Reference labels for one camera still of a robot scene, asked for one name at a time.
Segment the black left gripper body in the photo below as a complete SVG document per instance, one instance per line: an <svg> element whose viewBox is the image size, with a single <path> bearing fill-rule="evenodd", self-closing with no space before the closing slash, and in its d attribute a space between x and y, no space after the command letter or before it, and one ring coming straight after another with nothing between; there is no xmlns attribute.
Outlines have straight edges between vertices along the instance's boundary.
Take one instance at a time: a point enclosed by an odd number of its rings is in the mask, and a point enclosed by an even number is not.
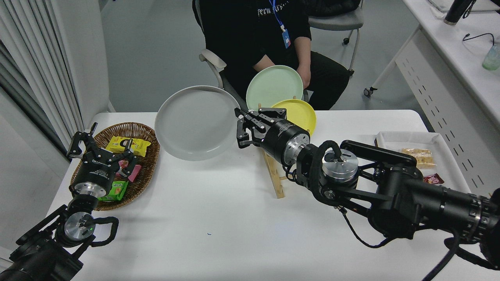
<svg viewBox="0 0 500 281"><path fill-rule="evenodd" d="M111 152L99 152L100 158L95 158L92 152L87 152L82 158L82 164L73 181L76 187L82 183L92 183L100 187L111 187L116 171L111 168L109 159L113 158Z"/></svg>

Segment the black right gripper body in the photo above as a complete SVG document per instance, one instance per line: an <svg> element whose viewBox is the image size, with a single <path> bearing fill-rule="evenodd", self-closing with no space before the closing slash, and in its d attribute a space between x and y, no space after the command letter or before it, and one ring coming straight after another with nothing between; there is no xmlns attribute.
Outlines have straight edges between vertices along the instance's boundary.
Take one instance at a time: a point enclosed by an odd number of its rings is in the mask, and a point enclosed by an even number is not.
<svg viewBox="0 0 500 281"><path fill-rule="evenodd" d="M281 164L295 164L298 154L309 143L309 132L288 120L281 120L270 126L260 146Z"/></svg>

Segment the person's left hand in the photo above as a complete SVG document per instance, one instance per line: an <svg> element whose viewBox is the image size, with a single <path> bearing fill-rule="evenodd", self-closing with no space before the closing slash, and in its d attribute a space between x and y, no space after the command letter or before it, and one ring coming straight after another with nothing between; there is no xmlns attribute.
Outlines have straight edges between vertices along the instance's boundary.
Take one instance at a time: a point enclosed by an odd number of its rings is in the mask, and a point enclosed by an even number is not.
<svg viewBox="0 0 500 281"><path fill-rule="evenodd" d="M303 89L307 89L311 83L311 66L310 66L310 64L300 64L296 71L302 80Z"/></svg>

